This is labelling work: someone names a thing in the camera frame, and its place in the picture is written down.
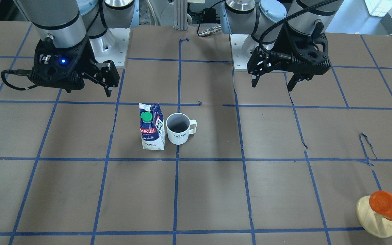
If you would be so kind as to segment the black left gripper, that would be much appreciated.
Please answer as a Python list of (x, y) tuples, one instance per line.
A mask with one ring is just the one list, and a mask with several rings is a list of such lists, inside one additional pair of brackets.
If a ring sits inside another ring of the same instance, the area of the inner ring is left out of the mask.
[(323, 75), (330, 68), (328, 40), (323, 26), (312, 26), (310, 35), (301, 34), (290, 26), (282, 26), (271, 50), (266, 53), (260, 47), (255, 48), (247, 63), (252, 88), (257, 86), (265, 73), (273, 70), (293, 72), (287, 84), (289, 92), (298, 82), (310, 80), (314, 75)]

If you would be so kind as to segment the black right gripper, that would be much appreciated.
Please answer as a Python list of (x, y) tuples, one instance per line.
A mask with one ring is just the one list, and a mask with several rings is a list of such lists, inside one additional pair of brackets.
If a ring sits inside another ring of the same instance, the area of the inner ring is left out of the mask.
[(107, 97), (118, 87), (120, 76), (113, 61), (96, 63), (85, 37), (70, 48), (56, 48), (49, 37), (39, 40), (34, 53), (34, 65), (28, 79), (37, 86), (68, 91), (84, 88), (84, 78), (94, 77)]

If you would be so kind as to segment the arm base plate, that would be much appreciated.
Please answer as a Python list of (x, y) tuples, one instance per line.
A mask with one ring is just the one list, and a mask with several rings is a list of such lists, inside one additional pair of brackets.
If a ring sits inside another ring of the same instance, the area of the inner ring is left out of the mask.
[(234, 71), (247, 71), (247, 63), (257, 43), (248, 34), (230, 34), (230, 43)]
[(117, 68), (126, 66), (131, 29), (114, 28), (98, 38), (89, 39), (95, 59), (103, 63), (112, 60)]

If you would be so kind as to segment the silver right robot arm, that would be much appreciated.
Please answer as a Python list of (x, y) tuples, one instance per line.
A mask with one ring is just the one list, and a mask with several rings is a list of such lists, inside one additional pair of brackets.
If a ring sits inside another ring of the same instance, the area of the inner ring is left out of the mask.
[(71, 93), (83, 89), (88, 79), (111, 96), (120, 81), (122, 49), (111, 29), (139, 25), (138, 0), (17, 0), (16, 5), (36, 28), (39, 42), (31, 69), (1, 72), (5, 85)]

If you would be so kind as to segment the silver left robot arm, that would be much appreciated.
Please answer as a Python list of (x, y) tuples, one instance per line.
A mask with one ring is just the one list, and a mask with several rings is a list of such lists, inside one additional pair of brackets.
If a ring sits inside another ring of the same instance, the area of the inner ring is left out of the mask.
[(226, 0), (221, 30), (248, 35), (246, 70), (256, 87), (264, 74), (292, 72), (289, 92), (298, 82), (321, 76), (331, 68), (325, 30), (342, 0), (293, 0), (287, 9), (277, 0)]

